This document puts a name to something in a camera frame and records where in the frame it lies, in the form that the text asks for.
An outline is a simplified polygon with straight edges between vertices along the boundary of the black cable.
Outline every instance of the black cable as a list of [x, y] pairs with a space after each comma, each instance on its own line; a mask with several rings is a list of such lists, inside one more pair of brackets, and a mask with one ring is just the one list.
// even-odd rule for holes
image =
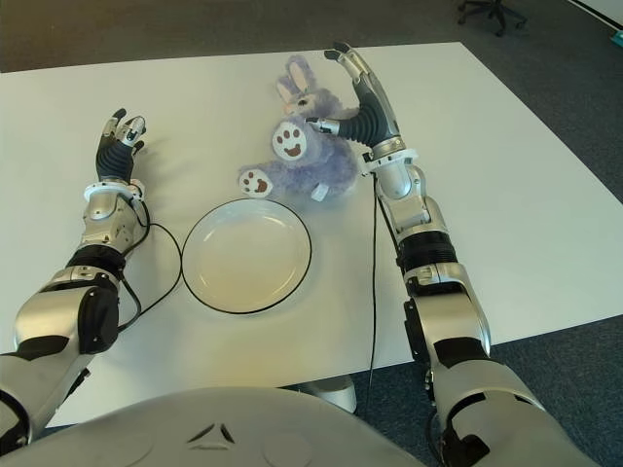
[[441, 458], [441, 454], [439, 453], [439, 449], [435, 445], [435, 442], [432, 439], [432, 420], [435, 419], [437, 415], [437, 409], [433, 409], [426, 420], [426, 427], [424, 428], [424, 436], [426, 437], [426, 444], [428, 445], [428, 449], [430, 453], [435, 458], [435, 460], [439, 463], [439, 465], [443, 465], [444, 462]]
[[364, 418], [368, 419], [368, 408], [370, 406], [370, 394], [372, 393], [372, 374], [374, 373], [374, 357], [377, 349], [377, 174], [372, 173], [372, 184], [374, 186], [374, 209], [372, 227], [372, 351], [370, 352], [370, 371], [368, 376], [368, 392], [366, 394], [366, 406]]
[[179, 280], [180, 280], [180, 278], [182, 276], [182, 249], [180, 248], [178, 241], [175, 239], [175, 236], [170, 232], [170, 230], [167, 229], [165, 226], [163, 226], [162, 224], [158, 224], [157, 222], [151, 222], [151, 218], [150, 218], [150, 215], [149, 215], [149, 209], [147, 209], [147, 205], [145, 204], [144, 201], [140, 201], [140, 203], [143, 206], [143, 209], [145, 211], [145, 219], [146, 219], [147, 223], [143, 224], [140, 221], [140, 217], [138, 217], [138, 216], [137, 217], [138, 217], [138, 223], [142, 227], [145, 228], [145, 234], [136, 243], [134, 243], [128, 250], [126, 250], [125, 254], [127, 255], [130, 251], [132, 251], [134, 248], [136, 248], [140, 243], [142, 243], [145, 240], [145, 238], [147, 237], [147, 234], [150, 232], [150, 228], [152, 226], [153, 227], [158, 227], [158, 228], [162, 229], [163, 231], [165, 231], [165, 233], [173, 241], [173, 244], [175, 245], [175, 249], [177, 250], [177, 256], [178, 256], [178, 259], [179, 259], [179, 269], [177, 271], [177, 277], [175, 278], [175, 281], [173, 282], [173, 285], [171, 285], [164, 294], [162, 294], [155, 302], [153, 302], [151, 305], [147, 306], [145, 309], [142, 308], [142, 304], [141, 304], [140, 300], [138, 299], [138, 296], [136, 295], [134, 290], [129, 285], [128, 281], [126, 280], [126, 277], [122, 274], [121, 281], [124, 284], [124, 286], [126, 287], [126, 290], [128, 290], [129, 295], [131, 296], [132, 300], [134, 301], [134, 304], [136, 305], [136, 312], [135, 312], [134, 316], [129, 321], [127, 321], [126, 323], [120, 325], [117, 328], [120, 333], [122, 333], [124, 330], [129, 328], [143, 314], [145, 314], [147, 311], [151, 310], [154, 306], [156, 306], [162, 300], [164, 300], [166, 297], [168, 297], [168, 295], [175, 289], [175, 287], [177, 287], [177, 284], [179, 283]]
[[136, 219], [138, 219], [138, 224], [140, 224], [141, 227], [145, 228], [145, 232], [143, 233], [143, 236], [140, 237], [136, 243], [134, 243], [130, 248], [128, 248], [126, 251], [124, 251], [124, 256], [129, 255], [129, 253], [131, 251], [136, 249], [136, 247], [138, 245], [140, 245], [143, 241], [145, 241], [145, 239], [147, 238], [147, 235], [149, 235], [149, 231], [150, 231], [150, 229], [152, 227], [152, 220], [151, 220], [151, 217], [149, 216], [149, 209], [147, 209], [147, 204], [145, 204], [145, 201], [143, 201], [143, 200], [140, 200], [139, 202], [140, 202], [140, 205], [143, 206], [143, 211], [145, 212], [145, 224], [140, 222], [140, 216], [138, 215], [138, 213], [136, 213]]
[[[376, 183], [376, 175], [374, 175], [375, 177], [375, 196], [376, 196], [376, 187], [377, 187], [377, 183]], [[391, 237], [391, 242], [393, 243], [393, 248], [394, 250], [396, 250], [396, 255], [398, 254], [398, 243], [396, 242], [396, 236], [395, 236], [395, 232], [393, 230], [393, 227], [391, 226], [391, 223], [389, 222], [389, 217], [387, 216], [387, 212], [385, 211], [385, 205], [383, 204], [383, 202], [379, 199], [379, 205], [381, 207], [381, 213], [383, 214], [383, 218], [385, 219], [385, 225], [387, 226], [387, 230], [389, 231], [389, 236]]]

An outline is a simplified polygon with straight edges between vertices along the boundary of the white plate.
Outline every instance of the white plate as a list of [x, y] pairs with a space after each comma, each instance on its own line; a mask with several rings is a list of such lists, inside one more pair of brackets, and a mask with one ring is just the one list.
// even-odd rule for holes
[[184, 242], [183, 274], [191, 293], [211, 308], [253, 313], [278, 304], [310, 266], [305, 225], [287, 207], [239, 199], [203, 216]]

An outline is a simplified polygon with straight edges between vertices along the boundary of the purple plush rabbit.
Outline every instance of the purple plush rabbit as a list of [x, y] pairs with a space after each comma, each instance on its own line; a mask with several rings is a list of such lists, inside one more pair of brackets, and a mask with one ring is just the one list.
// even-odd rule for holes
[[346, 141], [313, 131], [305, 117], [335, 116], [342, 104], [329, 90], [316, 86], [302, 56], [291, 56], [285, 69], [287, 76], [276, 83], [287, 115], [273, 133], [277, 160], [241, 168], [238, 182], [252, 198], [303, 195], [322, 201], [352, 186], [357, 164]]

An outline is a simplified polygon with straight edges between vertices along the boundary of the black joint segment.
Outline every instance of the black joint segment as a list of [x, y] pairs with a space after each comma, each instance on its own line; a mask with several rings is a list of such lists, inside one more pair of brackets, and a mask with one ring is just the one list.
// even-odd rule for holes
[[72, 266], [93, 266], [104, 269], [121, 280], [122, 271], [126, 266], [126, 258], [109, 246], [89, 245], [74, 253], [66, 267]]
[[63, 351], [69, 339], [65, 336], [41, 336], [20, 342], [15, 352], [6, 353], [22, 360], [32, 361]]
[[444, 464], [452, 467], [471, 467], [491, 452], [476, 435], [467, 435], [460, 440], [454, 428], [444, 431], [441, 450]]
[[416, 302], [411, 299], [404, 304], [405, 308], [405, 331], [407, 332], [407, 339], [409, 340], [409, 347], [411, 348], [411, 356], [417, 362], [424, 364], [430, 363], [430, 356], [426, 349], [426, 339], [424, 338], [424, 331], [421, 327], [420, 315], [418, 314], [418, 308]]
[[435, 352], [448, 369], [467, 360], [491, 360], [482, 343], [474, 338], [443, 339], [435, 343]]
[[381, 117], [384, 112], [377, 98], [366, 93], [359, 100], [359, 112], [351, 119], [340, 122], [338, 135], [372, 148], [393, 135]]
[[342, 54], [346, 54], [350, 50], [350, 46], [346, 42], [334, 42], [333, 48]]
[[101, 182], [105, 178], [119, 178], [129, 183], [134, 169], [132, 148], [117, 140], [97, 150], [95, 170]]
[[28, 439], [30, 425], [25, 408], [11, 394], [0, 391], [0, 403], [11, 409], [18, 419], [16, 425], [0, 438], [0, 456], [2, 456], [13, 450], [23, 448], [24, 444], [21, 441]]
[[115, 113], [113, 114], [113, 118], [116, 118], [116, 119], [119, 119], [119, 120], [120, 120], [120, 119], [122, 119], [123, 117], [125, 117], [125, 116], [126, 116], [126, 113], [127, 113], [127, 112], [126, 112], [126, 109], [124, 109], [124, 108], [122, 107], [121, 109], [119, 109], [117, 112], [115, 112]]
[[412, 297], [430, 297], [433, 295], [464, 294], [465, 289], [458, 282], [441, 282], [421, 285], [415, 278], [413, 287], [407, 285], [407, 292]]
[[491, 450], [476, 435], [467, 435], [463, 439], [453, 426], [453, 419], [467, 407], [485, 401], [485, 394], [479, 392], [459, 401], [448, 413], [447, 428], [441, 436], [441, 450], [445, 465], [452, 467], [471, 467]]
[[398, 258], [406, 271], [435, 263], [457, 262], [450, 236], [439, 231], [407, 236], [398, 244]]
[[78, 335], [80, 353], [108, 350], [119, 335], [119, 297], [116, 292], [92, 287], [80, 303]]
[[340, 53], [338, 51], [324, 51], [324, 57], [327, 60], [337, 60], [340, 58]]

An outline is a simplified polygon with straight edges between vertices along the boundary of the office chair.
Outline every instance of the office chair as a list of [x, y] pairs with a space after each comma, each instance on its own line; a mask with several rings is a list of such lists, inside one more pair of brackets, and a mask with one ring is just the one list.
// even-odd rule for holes
[[[473, 5], [476, 8], [473, 10], [465, 10], [467, 5]], [[501, 29], [495, 34], [497, 37], [502, 37], [504, 35], [504, 31], [506, 30], [506, 18], [504, 15], [509, 15], [510, 17], [516, 18], [519, 20], [515, 27], [517, 29], [521, 29], [526, 25], [528, 19], [526, 17], [521, 16], [519, 13], [514, 12], [510, 8], [504, 7], [502, 5], [502, 0], [490, 0], [490, 1], [471, 1], [467, 0], [461, 3], [458, 6], [458, 10], [463, 12], [460, 18], [458, 19], [458, 24], [465, 24], [465, 19], [467, 17], [471, 17], [472, 15], [477, 15], [479, 13], [489, 12], [489, 19], [493, 17], [497, 17]]]

